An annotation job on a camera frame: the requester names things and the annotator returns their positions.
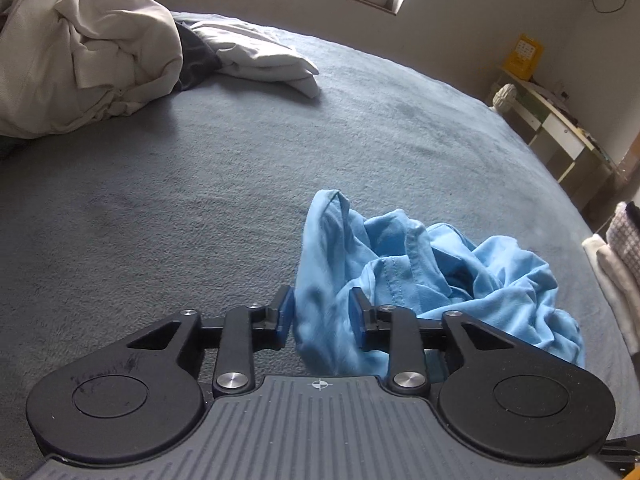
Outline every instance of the crosshair marking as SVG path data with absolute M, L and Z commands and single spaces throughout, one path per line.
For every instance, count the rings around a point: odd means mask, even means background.
M 333 386 L 332 384 L 329 384 L 324 379 L 318 379 L 317 381 L 313 381 L 312 383 L 309 383 L 308 385 L 309 386 L 313 386 L 316 390 L 322 390 L 322 389 L 326 388 L 327 386 Z

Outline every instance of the metal pivot screw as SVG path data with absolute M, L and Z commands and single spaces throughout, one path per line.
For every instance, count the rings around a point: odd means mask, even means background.
M 218 383 L 218 386 L 221 386 L 222 388 L 235 390 L 236 388 L 242 388 L 245 386 L 249 382 L 249 379 L 245 374 L 241 374 L 240 372 L 228 372 L 220 375 L 216 382 Z
M 418 372 L 400 372 L 394 377 L 394 382 L 403 388 L 417 388 L 422 386 L 426 379 Z

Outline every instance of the gray ridged plate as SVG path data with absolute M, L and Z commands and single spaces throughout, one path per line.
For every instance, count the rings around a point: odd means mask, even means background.
M 31 480 L 608 480 L 592 457 L 551 468 L 494 462 L 467 449 L 420 399 L 373 377 L 269 376 L 217 400 L 183 443 L 148 462 L 80 469 L 47 460 Z

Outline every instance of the bed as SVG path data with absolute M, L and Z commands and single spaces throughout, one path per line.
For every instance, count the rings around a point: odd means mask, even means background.
M 219 75 L 0 161 L 0 471 L 40 458 L 24 402 L 44 374 L 175 310 L 212 316 L 292 283 L 321 188 L 365 216 L 400 207 L 542 256 L 616 398 L 610 436 L 640 433 L 632 362 L 580 246 L 591 233 L 519 136 L 414 70 L 274 31 L 316 63 L 319 98 Z M 304 371 L 291 339 L 256 367 Z

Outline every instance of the black circular hub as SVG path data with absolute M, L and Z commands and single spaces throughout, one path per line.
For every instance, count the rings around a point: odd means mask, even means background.
M 87 464 L 160 453 L 186 436 L 203 411 L 198 383 L 174 356 L 122 346 L 49 374 L 27 399 L 40 449 Z
M 505 410 L 520 416 L 537 418 L 564 410 L 569 394 L 562 384 L 535 375 L 518 375 L 500 381 L 494 398 Z
M 443 384 L 438 410 L 476 449 L 551 464 L 599 449 L 615 403 L 598 378 L 530 347 L 475 353 Z
M 115 418 L 135 412 L 147 396 L 148 390 L 142 381 L 123 375 L 106 375 L 80 384 L 74 391 L 73 400 L 85 415 Z

